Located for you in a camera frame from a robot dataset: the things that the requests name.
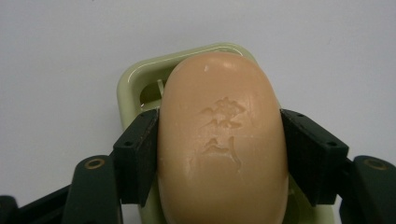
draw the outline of screw hole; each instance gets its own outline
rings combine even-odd
[[[366,160],[364,160],[364,164],[366,164],[376,170],[388,170],[388,166],[386,164],[384,164],[382,161],[366,159]]]
[[[85,162],[85,168],[89,170],[93,170],[96,168],[99,168],[105,164],[105,161],[103,159],[92,159],[90,161]]]
[[[327,144],[328,146],[331,146],[331,147],[336,147],[336,146],[337,146],[337,144],[334,143],[334,142],[327,142],[326,144]]]

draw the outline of pale green soap dish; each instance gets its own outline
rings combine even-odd
[[[235,44],[218,43],[132,65],[122,75],[117,90],[123,129],[125,130],[141,112],[160,106],[166,79],[178,63],[192,55],[211,51],[236,53],[256,62],[246,49]],[[146,206],[139,207],[139,212],[143,224],[166,224],[156,179],[151,187]],[[312,207],[290,177],[288,207],[283,223],[333,224],[332,207],[329,205]]]

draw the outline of orange soap bar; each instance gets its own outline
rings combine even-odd
[[[168,224],[282,222],[286,143],[274,91],[257,64],[226,52],[181,62],[166,82],[158,136]]]

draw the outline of white surface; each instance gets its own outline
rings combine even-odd
[[[0,2],[0,194],[19,205],[111,151],[128,66],[223,41],[248,49],[283,107],[346,142],[349,158],[396,164],[395,1],[67,2]],[[131,207],[125,223],[139,223]]]

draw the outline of soap bar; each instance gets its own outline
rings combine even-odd
[[[157,163],[168,224],[281,223],[286,143],[260,67],[227,52],[181,62],[163,93]]]

